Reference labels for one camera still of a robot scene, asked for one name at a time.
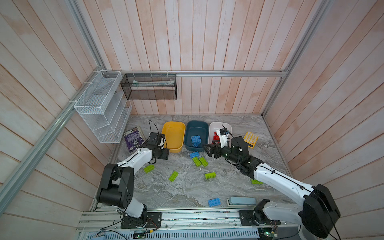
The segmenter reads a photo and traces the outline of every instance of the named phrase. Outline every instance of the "white mesh rack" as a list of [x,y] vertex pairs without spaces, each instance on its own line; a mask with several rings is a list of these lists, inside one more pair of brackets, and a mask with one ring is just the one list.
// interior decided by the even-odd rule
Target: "white mesh rack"
[[132,105],[126,107],[124,92],[115,93],[121,81],[118,71],[100,71],[75,104],[101,143],[119,143]]

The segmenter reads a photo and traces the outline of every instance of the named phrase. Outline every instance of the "marble tabletop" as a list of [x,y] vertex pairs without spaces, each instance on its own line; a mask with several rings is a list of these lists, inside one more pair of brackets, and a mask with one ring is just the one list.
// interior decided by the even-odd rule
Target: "marble tabletop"
[[[164,123],[179,121],[187,125],[190,120],[211,122],[226,122],[232,126],[232,134],[244,136],[247,131],[259,136],[256,146],[249,149],[250,154],[263,160],[276,170],[288,173],[281,159],[272,137],[259,114],[249,115],[151,115],[130,116],[126,130],[140,126],[145,136],[149,135],[149,123],[152,120],[161,132]],[[146,174],[140,169],[134,176],[134,196],[148,206],[148,209],[156,208],[191,208],[208,207],[208,200],[220,198],[221,205],[227,207],[227,199],[231,196],[254,197],[259,202],[262,199],[270,199],[275,202],[292,203],[292,201],[275,190],[262,184],[251,184],[251,179],[241,174],[235,166],[230,165],[224,158],[215,159],[208,157],[205,152],[200,152],[209,165],[196,167],[189,157],[188,151],[183,146],[181,152],[170,153],[168,160],[158,159],[155,169]],[[123,140],[116,161],[123,161],[130,155],[127,145]],[[176,180],[168,180],[176,171],[179,173]],[[215,172],[216,177],[205,180],[205,173]]]

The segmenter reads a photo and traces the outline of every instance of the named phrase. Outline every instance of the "black mesh basket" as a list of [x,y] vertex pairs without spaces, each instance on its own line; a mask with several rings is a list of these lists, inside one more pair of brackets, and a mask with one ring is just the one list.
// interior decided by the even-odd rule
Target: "black mesh basket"
[[126,73],[121,87],[128,100],[176,100],[175,74]]

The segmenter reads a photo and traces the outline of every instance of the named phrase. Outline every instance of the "purple book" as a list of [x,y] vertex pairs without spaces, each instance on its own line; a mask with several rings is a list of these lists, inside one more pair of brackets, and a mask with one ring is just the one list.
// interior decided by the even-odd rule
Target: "purple book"
[[140,127],[135,127],[129,131],[123,133],[125,142],[127,143],[128,151],[133,152],[136,150],[136,146],[142,145],[144,140],[144,134]]

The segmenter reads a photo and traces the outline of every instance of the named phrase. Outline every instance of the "wood panel wall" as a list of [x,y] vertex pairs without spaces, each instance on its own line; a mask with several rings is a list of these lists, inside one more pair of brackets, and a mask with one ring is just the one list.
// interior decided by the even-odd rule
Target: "wood panel wall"
[[[0,1],[0,184],[97,64],[61,0]],[[0,217],[1,239],[71,239],[112,146],[74,115]]]
[[[317,0],[78,0],[110,70],[280,70]],[[279,78],[181,78],[133,114],[261,113]]]
[[330,189],[342,238],[384,235],[383,14],[335,1],[266,116],[294,177]]

